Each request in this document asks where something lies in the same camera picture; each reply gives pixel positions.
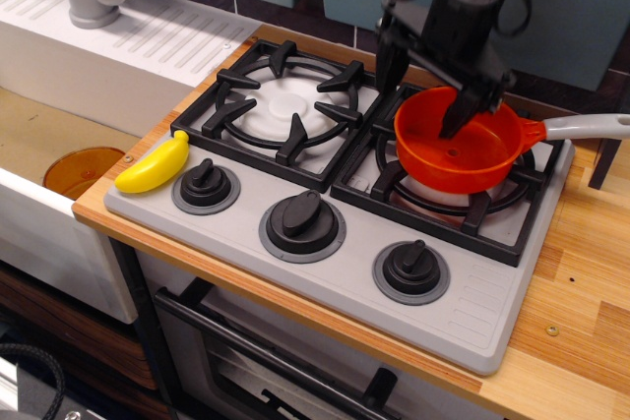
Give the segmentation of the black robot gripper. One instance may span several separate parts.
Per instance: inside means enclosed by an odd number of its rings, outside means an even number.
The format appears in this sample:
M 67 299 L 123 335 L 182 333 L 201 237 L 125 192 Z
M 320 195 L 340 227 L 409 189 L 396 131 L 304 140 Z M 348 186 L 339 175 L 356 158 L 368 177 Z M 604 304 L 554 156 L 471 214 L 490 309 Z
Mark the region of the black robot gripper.
M 440 139 L 452 139 L 477 114 L 494 111 L 512 75 L 488 38 L 504 0 L 385 0 L 377 24 L 376 87 L 389 94 L 416 61 L 457 89 Z

